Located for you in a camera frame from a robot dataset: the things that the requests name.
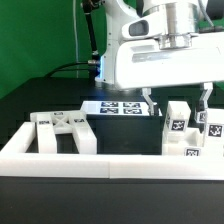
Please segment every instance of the white foam piece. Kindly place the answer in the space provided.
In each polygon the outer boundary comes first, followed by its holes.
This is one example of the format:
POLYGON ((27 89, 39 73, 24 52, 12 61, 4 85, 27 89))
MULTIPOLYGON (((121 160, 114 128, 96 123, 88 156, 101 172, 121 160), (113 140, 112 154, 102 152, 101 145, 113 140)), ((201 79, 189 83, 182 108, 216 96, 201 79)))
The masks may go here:
POLYGON ((143 156, 110 163, 110 178, 224 180, 223 158, 143 156))
POLYGON ((185 155, 186 148, 202 147, 202 134, 198 128, 187 128, 183 138, 176 137, 176 142, 163 133, 162 155, 185 155))
POLYGON ((169 101, 163 127, 163 142, 183 141, 191 110, 185 101, 169 101))
POLYGON ((224 180, 223 170, 214 157, 0 154, 0 176, 224 180))
POLYGON ((107 157, 26 153, 0 156, 0 176, 109 178, 107 157))
POLYGON ((223 144, 212 144, 210 147, 205 146, 202 148, 201 156, 220 157, 224 154, 223 144))
POLYGON ((24 153, 35 136, 35 122, 24 122, 0 153, 24 153))
POLYGON ((97 139, 89 126, 85 113, 77 111, 69 115, 73 138, 80 154, 97 154, 97 139))
POLYGON ((68 110, 68 111, 47 111, 47 112, 34 112, 30 114, 30 121, 36 122, 38 114, 50 114, 52 121, 54 122, 54 118, 63 118, 64 116, 69 115, 70 113, 76 112, 76 110, 68 110))
POLYGON ((204 131, 204 147, 220 145, 223 150, 224 146, 224 110, 207 109, 204 131))
POLYGON ((37 114, 39 153, 57 153, 57 141, 50 114, 37 114))

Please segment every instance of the white plastic part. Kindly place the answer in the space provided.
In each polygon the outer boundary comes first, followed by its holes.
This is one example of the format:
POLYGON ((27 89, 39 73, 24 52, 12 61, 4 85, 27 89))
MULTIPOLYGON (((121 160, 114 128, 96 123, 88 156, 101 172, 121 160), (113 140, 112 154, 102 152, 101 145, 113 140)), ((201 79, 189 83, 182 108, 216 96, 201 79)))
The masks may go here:
POLYGON ((108 159, 79 154, 0 154, 0 176, 108 178, 108 159))
POLYGON ((30 120, 33 122, 37 121, 37 114, 48 114, 50 115, 54 124, 55 134, 69 134, 72 133, 72 126, 68 123, 69 114, 76 113, 76 110, 71 111, 50 111, 50 112, 36 112, 30 114, 30 120))
POLYGON ((223 158, 0 154, 0 176, 224 180, 223 158))
POLYGON ((224 147, 224 110, 207 109, 205 116, 204 147, 224 147))
POLYGON ((187 102, 169 101, 163 128, 163 142, 184 140, 191 110, 187 102))
POLYGON ((35 123, 24 122, 0 153, 25 153, 35 136, 35 123))
MULTIPOLYGON (((200 9, 199 9, 198 0, 178 0, 178 1, 177 0, 175 0, 175 1, 174 0, 145 0, 144 1, 143 12, 146 12, 148 9, 151 9, 151 8, 153 8, 155 6, 158 6, 158 5, 164 5, 164 4, 175 3, 175 2, 191 3, 191 4, 194 4, 194 5, 197 5, 200 19, 203 19, 203 16, 202 16, 202 14, 200 12, 200 9)), ((207 4, 208 4, 208 0, 202 0, 202 4, 206 8, 207 4)))
POLYGON ((213 90, 213 83, 203 83, 201 84, 201 89, 202 89, 202 95, 200 97, 200 102, 203 102, 203 111, 196 111, 195 110, 195 115, 194 119, 198 124, 204 124, 205 123, 205 116, 206 116, 206 109, 208 109, 208 99, 212 93, 213 90))
POLYGON ((123 0, 103 1, 107 20, 107 47, 101 57, 101 74, 96 77, 96 82, 114 84, 114 70, 117 50, 119 48, 119 36, 121 28, 126 23, 139 18, 136 10, 123 0))
POLYGON ((162 32, 163 32, 163 25, 161 22, 161 16, 159 12, 155 12, 149 16, 145 16, 142 19, 139 19, 137 22, 134 21, 134 22, 125 24, 121 29, 122 39, 124 41, 146 39, 146 38, 158 36, 162 32), (135 23, 140 23, 142 21, 148 24, 148 33, 141 36, 131 36, 129 32, 130 26, 135 23))
POLYGON ((190 116, 190 109, 187 107, 186 102, 168 103, 163 130, 162 155, 223 157, 224 110, 206 110, 205 131, 201 134, 198 128, 187 127, 188 120, 185 123, 185 119, 187 117, 189 119, 190 116), (173 117, 177 120, 179 130, 173 130, 175 123, 173 117))
POLYGON ((223 81, 223 43, 224 33, 201 34, 192 39, 191 48, 177 50, 159 50, 155 40, 126 42, 117 54, 116 88, 223 81))
POLYGON ((39 153, 57 153, 57 141, 49 114, 37 114, 37 136, 39 153))
POLYGON ((97 154, 96 137, 85 119, 85 113, 77 111, 69 115, 73 138, 80 154, 97 154))

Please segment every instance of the black table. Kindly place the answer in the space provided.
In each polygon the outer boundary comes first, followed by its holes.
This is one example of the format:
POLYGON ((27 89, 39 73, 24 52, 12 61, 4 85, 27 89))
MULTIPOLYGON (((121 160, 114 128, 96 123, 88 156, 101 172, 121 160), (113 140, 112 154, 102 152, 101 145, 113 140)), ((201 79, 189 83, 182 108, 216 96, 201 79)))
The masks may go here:
MULTIPOLYGON (((165 114, 169 100, 187 101, 193 111, 200 91, 197 85, 160 88, 153 90, 152 96, 165 114)), ((223 96, 223 90, 215 86, 209 106, 224 108, 223 96)), ((87 79, 31 79, 0 100, 1 147, 29 120, 31 112, 79 110, 83 100, 144 101, 139 91, 97 89, 87 79)), ((164 117, 88 116, 88 121, 97 136, 100 154, 161 153, 164 117)), ((190 124, 194 125, 193 113, 190 124)), ((58 140, 58 153, 77 152, 68 136, 58 140)), ((35 152, 35 144, 29 150, 35 152)), ((223 181, 0 177, 0 220, 1 224, 222 223, 223 184, 223 181)))

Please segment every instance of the white robot body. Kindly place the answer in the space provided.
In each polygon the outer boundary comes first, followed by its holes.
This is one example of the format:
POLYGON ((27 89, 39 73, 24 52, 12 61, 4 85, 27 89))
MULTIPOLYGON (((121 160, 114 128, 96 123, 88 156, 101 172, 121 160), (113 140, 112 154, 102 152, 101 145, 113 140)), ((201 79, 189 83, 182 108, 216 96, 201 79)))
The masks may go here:
POLYGON ((192 47, 161 50, 153 39, 129 41, 118 50, 117 89, 157 88, 224 80, 224 33, 201 34, 192 47))
MULTIPOLYGON (((208 0, 201 1, 206 8, 208 0)), ((103 1, 103 5, 107 18, 107 49, 101 57, 101 73, 95 79, 96 85, 99 87, 106 86, 107 88, 126 89, 125 86, 127 86, 128 88, 128 85, 121 84, 118 80, 122 79, 124 81, 124 78, 120 77, 126 77, 126 82, 128 83, 130 80, 129 72, 133 71, 131 75, 134 71, 136 72, 136 69, 132 70, 132 67, 136 68, 136 63, 132 61, 128 63, 129 74, 126 74, 127 70, 122 69, 122 66, 127 68, 127 64, 123 64, 126 60, 121 59, 120 56, 119 59, 116 58, 118 55, 129 57, 128 54, 124 54, 124 49, 128 47, 128 44, 125 45, 125 42, 133 42, 130 43, 130 47, 131 50, 135 49, 135 55, 137 55, 137 51, 140 51, 139 53, 141 54, 141 46, 145 45, 145 42, 142 44, 141 40, 151 39, 154 41, 154 48, 158 48, 162 55, 162 50, 168 49, 175 52, 177 49, 181 51, 182 48, 194 47, 192 45, 192 37, 200 36, 198 34, 198 21, 202 19, 203 16, 200 12, 198 0, 145 0, 143 8, 144 16, 142 18, 139 18, 136 10, 125 4, 123 0, 105 0, 103 1), (146 24, 149 27, 148 32, 146 34, 140 32, 140 35, 131 35, 131 26, 137 23, 146 24)), ((137 28, 134 27, 133 32, 135 32, 135 30, 141 30, 143 27, 142 24, 137 28)), ((160 86, 158 83, 152 83, 153 81, 147 84, 145 80, 141 80, 144 83, 144 86, 141 86, 137 74, 132 75, 132 77, 135 76, 136 80, 132 83, 136 83, 136 85, 131 85, 131 88, 141 88, 147 85, 149 88, 160 86)), ((192 80, 189 83, 198 83, 195 77, 196 76, 192 76, 192 80)))

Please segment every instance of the metal cylinder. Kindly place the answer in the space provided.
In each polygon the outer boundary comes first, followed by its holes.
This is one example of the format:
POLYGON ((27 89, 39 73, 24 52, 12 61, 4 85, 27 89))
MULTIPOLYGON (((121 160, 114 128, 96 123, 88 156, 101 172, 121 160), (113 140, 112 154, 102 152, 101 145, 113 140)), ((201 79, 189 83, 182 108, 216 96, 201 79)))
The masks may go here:
POLYGON ((158 36, 160 49, 191 46, 191 36, 198 33, 197 6, 188 2, 175 2, 155 6, 144 15, 159 12, 163 33, 158 36))

